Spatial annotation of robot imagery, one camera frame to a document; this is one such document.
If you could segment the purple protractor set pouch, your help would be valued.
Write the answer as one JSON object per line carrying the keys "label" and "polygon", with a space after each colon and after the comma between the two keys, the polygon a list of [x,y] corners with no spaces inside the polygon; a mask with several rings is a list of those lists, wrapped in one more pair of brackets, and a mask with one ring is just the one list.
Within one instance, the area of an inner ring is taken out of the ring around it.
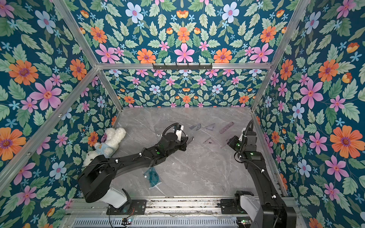
{"label": "purple protractor set pouch", "polygon": [[186,144],[187,145],[190,144],[193,140],[194,140],[194,137],[193,136],[192,137],[188,137],[188,140],[187,140]]}

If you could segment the purple straight ruler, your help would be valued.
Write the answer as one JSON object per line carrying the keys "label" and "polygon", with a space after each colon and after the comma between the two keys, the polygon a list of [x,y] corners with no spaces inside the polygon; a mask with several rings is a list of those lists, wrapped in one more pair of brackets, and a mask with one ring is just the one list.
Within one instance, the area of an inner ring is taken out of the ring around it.
{"label": "purple straight ruler", "polygon": [[220,134],[225,133],[229,128],[231,128],[234,125],[234,122],[230,122],[226,124],[222,129],[219,130]]}

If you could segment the purple triangle ruler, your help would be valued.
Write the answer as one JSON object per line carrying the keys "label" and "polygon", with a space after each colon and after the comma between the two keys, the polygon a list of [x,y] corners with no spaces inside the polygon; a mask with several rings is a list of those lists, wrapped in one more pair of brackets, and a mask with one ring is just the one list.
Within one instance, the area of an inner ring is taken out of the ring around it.
{"label": "purple triangle ruler", "polygon": [[208,138],[208,139],[206,139],[204,142],[203,142],[203,144],[211,144],[211,145],[218,145],[218,144],[220,144],[220,142],[218,141],[218,140],[216,140],[216,139],[214,139],[214,138]]}

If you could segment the grey protractor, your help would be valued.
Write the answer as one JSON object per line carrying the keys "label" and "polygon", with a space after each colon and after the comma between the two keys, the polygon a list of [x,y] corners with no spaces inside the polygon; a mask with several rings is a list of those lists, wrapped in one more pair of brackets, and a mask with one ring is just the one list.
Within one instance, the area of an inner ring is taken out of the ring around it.
{"label": "grey protractor", "polygon": [[191,130],[191,131],[198,131],[198,130],[200,130],[200,128],[201,128],[201,124],[200,124],[200,123],[198,123],[198,124],[196,124],[196,125],[191,126],[191,127],[190,127],[190,130]]}

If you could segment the grey triangle ruler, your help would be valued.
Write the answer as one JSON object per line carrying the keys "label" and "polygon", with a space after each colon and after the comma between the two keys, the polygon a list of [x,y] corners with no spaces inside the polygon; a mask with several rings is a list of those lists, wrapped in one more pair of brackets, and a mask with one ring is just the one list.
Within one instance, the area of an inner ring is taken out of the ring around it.
{"label": "grey triangle ruler", "polygon": [[209,131],[213,131],[215,129],[215,125],[216,125],[215,123],[212,123],[212,124],[206,126],[204,129],[209,130]]}

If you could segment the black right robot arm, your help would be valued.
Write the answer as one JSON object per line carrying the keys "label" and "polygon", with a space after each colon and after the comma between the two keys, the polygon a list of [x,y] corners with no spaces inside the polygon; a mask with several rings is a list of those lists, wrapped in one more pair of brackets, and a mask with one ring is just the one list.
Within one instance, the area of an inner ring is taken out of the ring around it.
{"label": "black right robot arm", "polygon": [[294,228],[297,214],[293,207],[286,205],[267,171],[262,153],[257,151],[257,134],[253,120],[242,129],[240,136],[234,136],[227,144],[234,151],[234,159],[244,164],[250,174],[259,200],[251,192],[237,191],[233,206],[238,213],[246,212],[252,220],[252,228]]}

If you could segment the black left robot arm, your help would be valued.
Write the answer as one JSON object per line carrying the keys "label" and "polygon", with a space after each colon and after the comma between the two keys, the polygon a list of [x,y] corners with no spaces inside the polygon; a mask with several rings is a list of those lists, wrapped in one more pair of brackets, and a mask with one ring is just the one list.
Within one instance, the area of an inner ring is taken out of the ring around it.
{"label": "black left robot arm", "polygon": [[183,125],[173,123],[162,133],[160,140],[140,153],[125,157],[109,157],[100,154],[87,159],[83,172],[78,177],[78,185],[87,203],[102,201],[116,209],[129,210],[132,200],[126,190],[112,188],[114,178],[125,173],[159,165],[177,151],[186,151],[193,138],[183,130]]}

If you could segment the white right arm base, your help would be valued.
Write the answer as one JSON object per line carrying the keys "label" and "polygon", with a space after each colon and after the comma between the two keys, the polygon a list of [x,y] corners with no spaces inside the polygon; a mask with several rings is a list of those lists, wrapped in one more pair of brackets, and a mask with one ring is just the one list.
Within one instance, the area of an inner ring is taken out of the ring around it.
{"label": "white right arm base", "polygon": [[233,207],[240,214],[247,214],[254,220],[259,212],[260,203],[254,194],[248,191],[236,191],[233,200]]}

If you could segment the green ruler set pouch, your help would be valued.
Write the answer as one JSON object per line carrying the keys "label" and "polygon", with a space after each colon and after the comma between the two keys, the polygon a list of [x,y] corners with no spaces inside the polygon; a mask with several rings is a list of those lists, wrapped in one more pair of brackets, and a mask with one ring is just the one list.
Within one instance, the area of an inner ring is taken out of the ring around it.
{"label": "green ruler set pouch", "polygon": [[150,190],[162,183],[155,167],[150,167],[144,173],[144,178],[148,180]]}

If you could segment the white plush bear toy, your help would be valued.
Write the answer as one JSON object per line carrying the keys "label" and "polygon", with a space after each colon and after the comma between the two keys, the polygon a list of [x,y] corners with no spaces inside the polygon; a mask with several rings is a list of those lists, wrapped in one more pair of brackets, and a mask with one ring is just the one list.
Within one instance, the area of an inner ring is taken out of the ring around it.
{"label": "white plush bear toy", "polygon": [[83,167],[88,166],[99,155],[110,158],[119,148],[119,144],[126,135],[126,130],[122,127],[108,128],[105,130],[105,134],[106,140],[104,142],[97,142],[94,146],[94,150],[89,151],[86,154]]}

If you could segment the black hook rail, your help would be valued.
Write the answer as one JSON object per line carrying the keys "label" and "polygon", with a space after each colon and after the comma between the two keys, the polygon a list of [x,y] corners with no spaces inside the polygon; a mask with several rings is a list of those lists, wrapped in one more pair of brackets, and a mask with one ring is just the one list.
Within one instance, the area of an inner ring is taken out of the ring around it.
{"label": "black hook rail", "polygon": [[212,64],[187,63],[187,64],[153,64],[154,70],[210,70],[213,69]]}

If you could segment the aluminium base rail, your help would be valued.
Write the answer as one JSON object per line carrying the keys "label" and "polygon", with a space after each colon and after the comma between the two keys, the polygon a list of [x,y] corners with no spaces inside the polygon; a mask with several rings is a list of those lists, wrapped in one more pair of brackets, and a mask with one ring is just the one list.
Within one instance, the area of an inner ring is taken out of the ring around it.
{"label": "aluminium base rail", "polygon": [[233,207],[233,196],[145,197],[130,210],[97,201],[74,200],[62,228],[252,228],[247,214]]}

